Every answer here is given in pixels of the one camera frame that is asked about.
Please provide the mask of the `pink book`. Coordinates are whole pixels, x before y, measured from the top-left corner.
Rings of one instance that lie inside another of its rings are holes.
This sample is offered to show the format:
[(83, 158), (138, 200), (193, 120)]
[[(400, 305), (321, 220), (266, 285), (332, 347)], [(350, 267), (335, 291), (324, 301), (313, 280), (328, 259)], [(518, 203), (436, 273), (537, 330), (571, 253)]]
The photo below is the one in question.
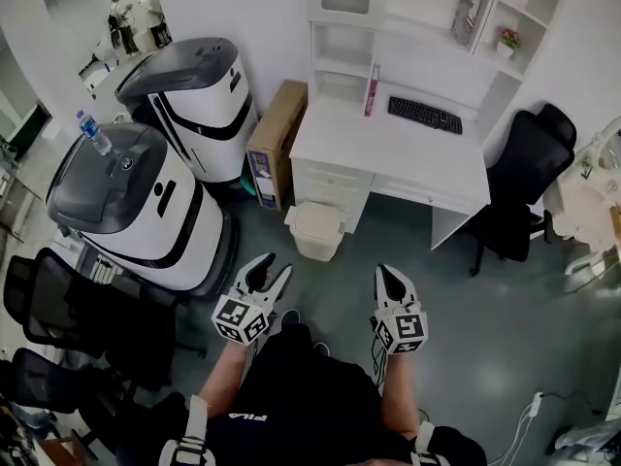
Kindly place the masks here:
[(371, 77), (369, 80), (367, 97), (365, 101), (365, 108), (364, 108), (365, 117), (369, 117), (373, 111), (373, 106), (374, 106), (375, 96), (376, 96), (376, 88), (377, 88), (378, 77), (379, 77), (379, 69), (380, 69), (380, 66), (377, 63), (375, 63), (373, 65), (373, 70), (372, 70)]

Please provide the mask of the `black mesh chair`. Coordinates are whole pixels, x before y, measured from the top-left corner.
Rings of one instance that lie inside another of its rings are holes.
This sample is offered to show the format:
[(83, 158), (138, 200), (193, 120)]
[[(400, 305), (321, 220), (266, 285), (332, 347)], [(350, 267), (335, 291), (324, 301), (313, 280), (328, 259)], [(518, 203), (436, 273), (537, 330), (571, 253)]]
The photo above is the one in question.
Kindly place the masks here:
[(104, 358), (148, 391), (171, 383), (175, 305), (141, 283), (125, 276), (96, 283), (44, 248), (34, 258), (11, 257), (3, 302), (32, 343)]
[(20, 406), (70, 415), (77, 412), (102, 438), (117, 434), (114, 376), (92, 365), (64, 368), (30, 349), (0, 360), (0, 395)]

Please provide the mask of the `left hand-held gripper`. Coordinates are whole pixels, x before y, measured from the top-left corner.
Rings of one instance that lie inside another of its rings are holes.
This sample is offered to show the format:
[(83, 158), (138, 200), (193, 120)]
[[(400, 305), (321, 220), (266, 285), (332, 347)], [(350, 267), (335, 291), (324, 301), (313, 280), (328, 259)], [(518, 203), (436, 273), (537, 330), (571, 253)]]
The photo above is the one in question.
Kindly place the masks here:
[(276, 255), (263, 253), (238, 272), (235, 287), (222, 294), (212, 313), (212, 323), (220, 336), (243, 346), (253, 343), (268, 327), (268, 317), (286, 290), (293, 266), (282, 268), (266, 287)]

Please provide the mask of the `beige trash bin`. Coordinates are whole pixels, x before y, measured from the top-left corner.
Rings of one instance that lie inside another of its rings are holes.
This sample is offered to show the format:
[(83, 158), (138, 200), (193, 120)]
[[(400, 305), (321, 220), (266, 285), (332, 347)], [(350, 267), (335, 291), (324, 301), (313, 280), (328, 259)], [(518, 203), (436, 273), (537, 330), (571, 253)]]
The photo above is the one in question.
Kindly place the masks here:
[(297, 250), (302, 256), (322, 262), (329, 262), (334, 257), (343, 240), (343, 234), (329, 241), (319, 241), (316, 239), (295, 237), (291, 233)]

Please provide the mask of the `white desk with shelves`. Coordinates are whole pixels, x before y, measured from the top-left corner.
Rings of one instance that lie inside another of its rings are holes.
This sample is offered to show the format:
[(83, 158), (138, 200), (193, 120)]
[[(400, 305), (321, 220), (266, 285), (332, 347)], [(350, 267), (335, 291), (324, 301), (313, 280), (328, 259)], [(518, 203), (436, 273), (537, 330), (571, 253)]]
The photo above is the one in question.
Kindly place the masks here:
[[(347, 233), (371, 193), (427, 205), (433, 247), (488, 204), (487, 141), (508, 119), (563, 0), (481, 0), (468, 47), (451, 34), (458, 3), (307, 0), (310, 102), (290, 152), (297, 203), (339, 209)], [(510, 59), (496, 52), (506, 28), (521, 39)], [(463, 134), (390, 115), (390, 96), (458, 116)]]

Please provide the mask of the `patterned grey book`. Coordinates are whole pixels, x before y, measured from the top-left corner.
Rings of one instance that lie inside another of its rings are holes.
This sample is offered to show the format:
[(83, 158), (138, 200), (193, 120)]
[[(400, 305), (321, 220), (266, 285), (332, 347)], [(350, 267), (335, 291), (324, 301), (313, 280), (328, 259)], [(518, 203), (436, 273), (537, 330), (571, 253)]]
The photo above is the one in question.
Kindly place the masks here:
[(462, 47), (468, 47), (471, 43), (480, 5), (481, 0), (459, 0), (451, 34)]

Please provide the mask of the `cream dressing table with mirror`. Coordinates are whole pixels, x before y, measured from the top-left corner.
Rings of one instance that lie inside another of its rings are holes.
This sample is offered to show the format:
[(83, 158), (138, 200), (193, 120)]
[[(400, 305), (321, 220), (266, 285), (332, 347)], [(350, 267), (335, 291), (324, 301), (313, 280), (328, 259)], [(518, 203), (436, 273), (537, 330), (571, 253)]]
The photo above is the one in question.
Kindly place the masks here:
[(605, 253), (615, 250), (621, 263), (621, 116), (593, 135), (568, 169), (543, 194), (554, 233), (586, 245), (570, 261), (567, 277), (605, 270)]

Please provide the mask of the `clear plastic bag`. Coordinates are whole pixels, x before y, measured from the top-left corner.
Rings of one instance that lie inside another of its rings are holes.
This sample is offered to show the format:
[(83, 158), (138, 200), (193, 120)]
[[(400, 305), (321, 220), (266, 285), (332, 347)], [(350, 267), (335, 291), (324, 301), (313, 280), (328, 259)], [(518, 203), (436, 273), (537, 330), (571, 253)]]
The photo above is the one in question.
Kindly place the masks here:
[(552, 449), (581, 447), (591, 452), (621, 454), (621, 417), (587, 427), (562, 428), (552, 439)]

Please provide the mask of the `person's left forearm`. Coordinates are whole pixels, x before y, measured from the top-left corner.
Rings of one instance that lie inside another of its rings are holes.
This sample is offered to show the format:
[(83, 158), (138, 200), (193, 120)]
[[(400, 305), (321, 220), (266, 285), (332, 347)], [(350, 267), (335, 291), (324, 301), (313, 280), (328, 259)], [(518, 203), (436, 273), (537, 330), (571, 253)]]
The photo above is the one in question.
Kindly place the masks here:
[(227, 342), (198, 396), (206, 403), (208, 418), (230, 412), (239, 392), (249, 346)]

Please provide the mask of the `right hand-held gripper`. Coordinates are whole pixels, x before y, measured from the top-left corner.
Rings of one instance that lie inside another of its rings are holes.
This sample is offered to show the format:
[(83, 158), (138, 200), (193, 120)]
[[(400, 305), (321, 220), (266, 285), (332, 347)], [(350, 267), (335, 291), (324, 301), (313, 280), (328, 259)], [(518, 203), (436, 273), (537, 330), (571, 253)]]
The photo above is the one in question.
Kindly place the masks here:
[(396, 268), (378, 264), (375, 299), (378, 310), (375, 311), (374, 331), (386, 352), (397, 354), (419, 350), (428, 340), (429, 333), (427, 315), (417, 302), (413, 282)]

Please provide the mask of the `person's black shirt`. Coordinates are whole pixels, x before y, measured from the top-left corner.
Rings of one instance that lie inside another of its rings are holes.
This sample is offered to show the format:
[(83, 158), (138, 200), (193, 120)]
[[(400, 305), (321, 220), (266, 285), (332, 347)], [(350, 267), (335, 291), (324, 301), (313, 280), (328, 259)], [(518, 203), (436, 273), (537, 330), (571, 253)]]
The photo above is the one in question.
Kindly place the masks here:
[(322, 356), (309, 328), (288, 327), (249, 351), (230, 412), (203, 429), (215, 466), (487, 466), (483, 448), (422, 419), (411, 440), (381, 422), (382, 386)]

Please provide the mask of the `long brown cardboard box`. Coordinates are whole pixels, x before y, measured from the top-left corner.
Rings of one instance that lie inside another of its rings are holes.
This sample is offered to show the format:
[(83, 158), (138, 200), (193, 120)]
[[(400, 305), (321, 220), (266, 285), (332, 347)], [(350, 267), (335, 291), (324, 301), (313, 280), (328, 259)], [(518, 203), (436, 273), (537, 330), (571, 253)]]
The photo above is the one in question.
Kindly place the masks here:
[(284, 80), (246, 144), (259, 204), (281, 211), (292, 185), (290, 151), (308, 106), (308, 85)]

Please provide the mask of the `black computer keyboard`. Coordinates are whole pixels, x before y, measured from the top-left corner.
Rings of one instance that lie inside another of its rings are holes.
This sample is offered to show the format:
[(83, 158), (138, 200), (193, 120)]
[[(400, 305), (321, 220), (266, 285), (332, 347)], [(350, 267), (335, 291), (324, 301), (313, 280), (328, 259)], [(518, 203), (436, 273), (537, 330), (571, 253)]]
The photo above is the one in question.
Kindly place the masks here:
[(433, 129), (462, 135), (462, 119), (447, 111), (401, 97), (390, 96), (387, 112)]

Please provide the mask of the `clear plastic water bottle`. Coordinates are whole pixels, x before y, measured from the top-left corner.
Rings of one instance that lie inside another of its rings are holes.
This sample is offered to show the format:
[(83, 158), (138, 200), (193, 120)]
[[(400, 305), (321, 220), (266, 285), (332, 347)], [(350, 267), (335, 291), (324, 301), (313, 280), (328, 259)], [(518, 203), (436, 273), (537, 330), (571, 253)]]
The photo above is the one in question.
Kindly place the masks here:
[(112, 142), (104, 134), (94, 117), (80, 110), (77, 112), (76, 118), (83, 136), (91, 142), (93, 147), (103, 156), (109, 154), (113, 148)]

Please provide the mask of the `person's right forearm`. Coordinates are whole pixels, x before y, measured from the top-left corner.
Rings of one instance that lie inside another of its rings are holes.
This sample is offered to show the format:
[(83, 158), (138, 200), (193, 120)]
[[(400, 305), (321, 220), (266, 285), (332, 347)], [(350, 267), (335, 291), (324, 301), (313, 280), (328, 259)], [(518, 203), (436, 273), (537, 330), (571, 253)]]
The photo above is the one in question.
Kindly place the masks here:
[(413, 354), (390, 354), (385, 366), (380, 417), (390, 430), (411, 440), (418, 435), (421, 418), (413, 382)]

